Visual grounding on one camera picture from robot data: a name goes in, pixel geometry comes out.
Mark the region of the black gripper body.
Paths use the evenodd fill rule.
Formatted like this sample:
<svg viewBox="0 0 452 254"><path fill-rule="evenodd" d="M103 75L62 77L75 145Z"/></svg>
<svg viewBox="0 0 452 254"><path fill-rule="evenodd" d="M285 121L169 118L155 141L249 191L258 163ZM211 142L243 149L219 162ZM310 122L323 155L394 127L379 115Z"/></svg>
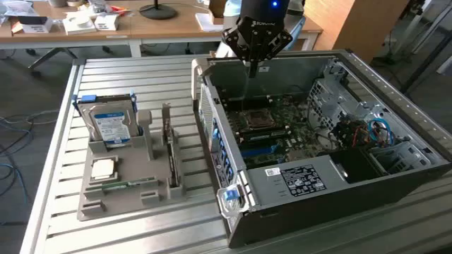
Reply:
<svg viewBox="0 0 452 254"><path fill-rule="evenodd" d="M238 26L247 25L255 34L255 46L259 36L267 30L279 33L285 28L285 18L289 10L289 1L242 1L241 19Z"/></svg>

